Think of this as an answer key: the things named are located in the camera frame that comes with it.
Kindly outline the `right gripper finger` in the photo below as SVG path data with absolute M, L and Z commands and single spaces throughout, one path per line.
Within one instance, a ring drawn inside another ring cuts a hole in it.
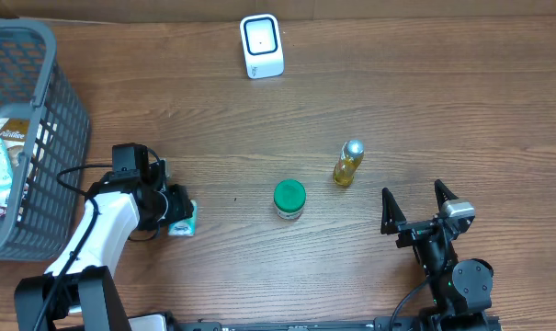
M 380 232 L 382 234 L 397 234 L 400 232 L 399 228 L 407 223 L 406 218 L 388 188 L 384 188 L 381 194 L 382 217 Z
M 449 208 L 453 206 L 454 200 L 457 200 L 458 197 L 442 182 L 441 179 L 437 179 L 435 181 L 434 187 L 438 210 L 449 211 Z

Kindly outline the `small teal white box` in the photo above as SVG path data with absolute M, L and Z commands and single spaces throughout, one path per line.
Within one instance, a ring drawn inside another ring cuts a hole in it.
M 193 207 L 192 216 L 172 223 L 168 226 L 168 234 L 171 236 L 194 236 L 197 230 L 197 219 L 198 219 L 198 204 L 195 200 L 191 200 L 191 205 Z

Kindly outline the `yellow dish soap bottle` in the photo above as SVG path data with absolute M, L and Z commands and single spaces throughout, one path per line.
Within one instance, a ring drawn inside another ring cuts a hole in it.
M 341 154 L 334 167 L 333 181 L 342 187 L 349 187 L 365 155 L 364 144 L 360 140 L 344 143 Z

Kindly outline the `green lid jar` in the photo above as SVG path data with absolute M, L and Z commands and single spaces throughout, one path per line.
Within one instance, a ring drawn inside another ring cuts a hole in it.
M 295 179 L 279 182 L 273 195 L 273 202 L 278 216 L 284 220 L 296 220 L 302 213 L 306 203 L 306 190 Z

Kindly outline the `brown snack packet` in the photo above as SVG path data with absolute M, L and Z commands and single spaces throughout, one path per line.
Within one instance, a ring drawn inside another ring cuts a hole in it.
M 17 157 L 24 150 L 28 127 L 29 120 L 0 118 L 0 139 L 11 157 Z

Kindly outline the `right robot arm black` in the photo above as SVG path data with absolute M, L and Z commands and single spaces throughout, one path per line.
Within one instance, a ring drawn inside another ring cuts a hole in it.
M 438 213 L 431 219 L 409 223 L 392 193 L 384 188 L 380 232 L 396 234 L 399 248 L 413 249 L 426 278 L 396 306 L 390 317 L 379 317 L 375 326 L 386 330 L 494 331 L 502 328 L 492 307 L 494 270 L 483 259 L 458 260 L 452 241 L 468 231 L 475 218 L 474 206 L 458 198 L 441 181 L 434 183 Z M 429 288 L 434 305 L 418 316 L 399 317 L 405 304 Z

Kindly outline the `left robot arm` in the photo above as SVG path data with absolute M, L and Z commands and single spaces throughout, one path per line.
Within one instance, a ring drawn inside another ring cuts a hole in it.
M 53 330 L 80 314 L 82 330 L 176 330 L 170 313 L 127 316 L 113 281 L 122 250 L 135 231 L 152 234 L 196 214 L 185 187 L 168 185 L 166 161 L 137 143 L 112 148 L 106 174 L 83 192 L 84 216 L 62 254 L 43 275 L 15 290 L 21 330 Z

